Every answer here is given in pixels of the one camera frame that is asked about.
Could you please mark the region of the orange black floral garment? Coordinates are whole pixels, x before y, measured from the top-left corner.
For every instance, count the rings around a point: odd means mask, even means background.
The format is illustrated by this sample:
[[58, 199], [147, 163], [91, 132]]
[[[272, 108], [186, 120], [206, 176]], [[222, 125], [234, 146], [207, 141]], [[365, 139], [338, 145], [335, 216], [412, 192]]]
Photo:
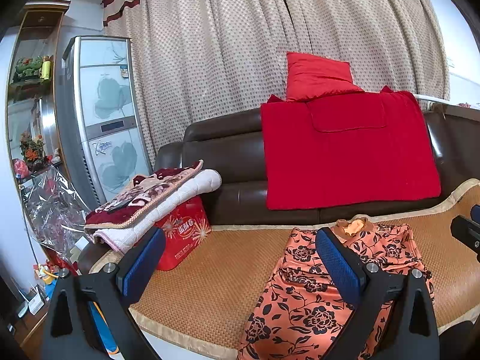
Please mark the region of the orange black floral garment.
[[[408, 224], [339, 220], [331, 229], [362, 262], [392, 274], [416, 268], [428, 291], [434, 290]], [[299, 228], [289, 234], [245, 324], [238, 359], [321, 359], [344, 328], [353, 308], [341, 298], [316, 252], [316, 237], [316, 231]]]

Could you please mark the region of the white quilted folded blanket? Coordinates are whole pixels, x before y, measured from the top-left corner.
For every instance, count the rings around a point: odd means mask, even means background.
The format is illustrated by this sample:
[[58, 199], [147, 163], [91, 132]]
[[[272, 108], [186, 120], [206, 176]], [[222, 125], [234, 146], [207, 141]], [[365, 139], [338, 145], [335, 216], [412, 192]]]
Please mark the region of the white quilted folded blanket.
[[140, 219], [136, 219], [127, 228], [96, 230], [93, 235], [94, 241], [105, 243], [115, 252], [126, 254], [156, 222], [171, 214], [174, 209], [192, 197], [216, 191], [221, 186], [221, 182], [221, 175], [217, 171], [202, 170], [161, 203], [155, 203], [152, 209], [149, 209], [146, 214], [141, 214]]

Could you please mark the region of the clear plastic wrapped bundle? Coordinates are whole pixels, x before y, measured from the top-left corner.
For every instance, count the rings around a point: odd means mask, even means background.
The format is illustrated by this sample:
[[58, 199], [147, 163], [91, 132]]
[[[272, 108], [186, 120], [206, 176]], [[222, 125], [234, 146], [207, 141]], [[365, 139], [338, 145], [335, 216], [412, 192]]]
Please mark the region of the clear plastic wrapped bundle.
[[31, 234], [44, 247], [69, 258], [80, 238], [89, 208], [72, 183], [54, 166], [32, 175], [20, 186]]

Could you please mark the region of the woven bamboo seat mat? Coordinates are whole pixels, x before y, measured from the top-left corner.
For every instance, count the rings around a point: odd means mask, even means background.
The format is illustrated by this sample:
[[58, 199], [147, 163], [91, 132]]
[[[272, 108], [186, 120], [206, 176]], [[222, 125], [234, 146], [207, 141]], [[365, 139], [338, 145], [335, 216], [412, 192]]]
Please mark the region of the woven bamboo seat mat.
[[[428, 210], [357, 218], [409, 225], [431, 273], [430, 295], [440, 330], [479, 315], [479, 263], [450, 230], [456, 216], [468, 215], [478, 203], [479, 182], [471, 179]], [[239, 359], [245, 324], [293, 229], [236, 226], [212, 232], [177, 267], [154, 273], [131, 308], [135, 321], [154, 344], [172, 344], [177, 359], [191, 353]]]

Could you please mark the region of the red gift box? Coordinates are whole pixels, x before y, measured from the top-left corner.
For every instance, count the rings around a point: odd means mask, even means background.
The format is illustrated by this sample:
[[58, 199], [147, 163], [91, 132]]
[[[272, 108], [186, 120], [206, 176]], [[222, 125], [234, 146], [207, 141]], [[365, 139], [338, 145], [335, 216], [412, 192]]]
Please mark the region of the red gift box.
[[177, 206], [155, 226], [165, 235], [165, 249], [157, 264], [158, 271], [171, 271], [199, 246], [212, 231], [201, 197], [192, 197]]

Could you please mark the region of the maroon floral folded blanket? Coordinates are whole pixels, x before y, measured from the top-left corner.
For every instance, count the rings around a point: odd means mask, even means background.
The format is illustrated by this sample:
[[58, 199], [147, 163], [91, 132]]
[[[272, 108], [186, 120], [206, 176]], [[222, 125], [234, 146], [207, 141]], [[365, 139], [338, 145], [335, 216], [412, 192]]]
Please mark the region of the maroon floral folded blanket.
[[149, 176], [136, 175], [112, 200], [87, 215], [84, 229], [122, 229], [133, 225], [196, 176], [202, 168], [203, 160], [200, 159], [191, 166], [161, 168]]

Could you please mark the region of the red blanket on sofa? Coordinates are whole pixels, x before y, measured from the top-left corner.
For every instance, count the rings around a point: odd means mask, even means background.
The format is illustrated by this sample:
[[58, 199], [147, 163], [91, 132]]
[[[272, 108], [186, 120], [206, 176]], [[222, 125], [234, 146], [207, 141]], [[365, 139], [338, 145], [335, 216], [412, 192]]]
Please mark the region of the red blanket on sofa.
[[441, 192], [415, 97], [384, 88], [260, 108], [270, 210], [411, 202]]

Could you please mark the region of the wooden display cabinet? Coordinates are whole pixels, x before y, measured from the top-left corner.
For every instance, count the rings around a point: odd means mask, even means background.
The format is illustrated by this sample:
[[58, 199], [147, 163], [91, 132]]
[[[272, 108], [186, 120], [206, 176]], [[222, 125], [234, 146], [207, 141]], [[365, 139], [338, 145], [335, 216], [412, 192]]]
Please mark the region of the wooden display cabinet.
[[[19, 14], [19, 28], [7, 76], [7, 128], [10, 158], [16, 178], [30, 178], [20, 150], [20, 135], [41, 134], [48, 166], [63, 163], [56, 115], [56, 57], [60, 30], [72, 0], [28, 0]], [[13, 81], [18, 59], [48, 55], [52, 62], [49, 80]]]

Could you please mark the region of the artificial flower arrangement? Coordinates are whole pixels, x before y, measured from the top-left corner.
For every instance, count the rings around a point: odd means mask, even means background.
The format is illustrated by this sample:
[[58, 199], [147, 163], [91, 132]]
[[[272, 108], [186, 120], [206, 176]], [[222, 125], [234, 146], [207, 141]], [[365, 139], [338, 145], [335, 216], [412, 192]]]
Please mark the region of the artificial flower arrangement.
[[28, 170], [30, 170], [30, 172], [41, 171], [48, 162], [42, 135], [32, 136], [30, 132], [24, 131], [20, 135], [19, 142], [20, 150]]

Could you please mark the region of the white floral standing air conditioner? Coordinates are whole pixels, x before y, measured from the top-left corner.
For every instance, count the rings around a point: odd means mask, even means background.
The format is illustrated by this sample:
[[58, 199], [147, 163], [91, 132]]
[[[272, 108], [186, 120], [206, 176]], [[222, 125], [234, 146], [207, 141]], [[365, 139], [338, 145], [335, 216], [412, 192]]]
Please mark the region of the white floral standing air conditioner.
[[134, 176], [151, 174], [137, 110], [131, 42], [75, 36], [63, 54], [56, 102], [64, 163], [89, 209], [115, 197]]

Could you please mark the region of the dark brown leather sofa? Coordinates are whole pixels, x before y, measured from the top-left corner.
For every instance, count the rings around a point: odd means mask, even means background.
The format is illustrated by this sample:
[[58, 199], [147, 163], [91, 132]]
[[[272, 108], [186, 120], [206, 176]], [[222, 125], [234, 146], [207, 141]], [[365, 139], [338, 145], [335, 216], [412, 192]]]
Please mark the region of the dark brown leather sofa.
[[257, 109], [207, 119], [187, 127], [182, 141], [160, 148], [154, 168], [184, 167], [202, 159], [222, 185], [202, 195], [213, 225], [314, 225], [355, 215], [393, 215], [431, 208], [468, 179], [479, 177], [479, 111], [435, 103], [424, 114], [441, 194], [416, 202], [366, 202], [321, 210], [270, 211], [260, 112]]

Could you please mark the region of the yellow bottle on shelf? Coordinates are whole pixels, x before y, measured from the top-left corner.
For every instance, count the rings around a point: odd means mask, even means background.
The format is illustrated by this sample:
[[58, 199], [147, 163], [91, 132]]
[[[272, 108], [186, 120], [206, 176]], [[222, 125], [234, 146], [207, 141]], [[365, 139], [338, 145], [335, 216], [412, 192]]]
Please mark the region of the yellow bottle on shelf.
[[50, 79], [50, 72], [51, 72], [51, 60], [48, 55], [43, 57], [42, 65], [41, 65], [41, 79], [42, 80], [49, 80]]

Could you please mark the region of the green jade ornament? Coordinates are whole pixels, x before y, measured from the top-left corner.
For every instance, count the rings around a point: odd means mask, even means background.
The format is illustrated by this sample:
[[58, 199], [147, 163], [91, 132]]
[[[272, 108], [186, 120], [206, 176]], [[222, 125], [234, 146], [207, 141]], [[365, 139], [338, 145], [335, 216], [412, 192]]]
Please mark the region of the green jade ornament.
[[34, 80], [41, 77], [41, 66], [43, 58], [41, 56], [35, 58], [20, 58], [15, 65], [13, 75], [14, 82], [25, 80]]

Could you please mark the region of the red satin pillow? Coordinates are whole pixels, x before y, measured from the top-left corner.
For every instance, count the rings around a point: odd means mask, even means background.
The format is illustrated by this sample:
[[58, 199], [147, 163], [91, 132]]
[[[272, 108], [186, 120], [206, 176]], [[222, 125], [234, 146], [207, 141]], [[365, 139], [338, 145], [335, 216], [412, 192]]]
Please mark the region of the red satin pillow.
[[287, 52], [286, 57], [286, 99], [289, 102], [363, 92], [353, 83], [348, 62], [297, 52]]

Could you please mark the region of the beige dotted curtain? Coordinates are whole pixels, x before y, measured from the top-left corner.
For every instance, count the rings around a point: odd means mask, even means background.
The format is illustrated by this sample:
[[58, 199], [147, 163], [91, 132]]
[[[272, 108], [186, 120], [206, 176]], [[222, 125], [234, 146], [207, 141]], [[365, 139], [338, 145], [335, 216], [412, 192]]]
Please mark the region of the beige dotted curtain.
[[290, 51], [346, 61], [354, 82], [448, 98], [431, 0], [103, 0], [106, 34], [131, 41], [149, 159], [194, 122], [283, 97]]

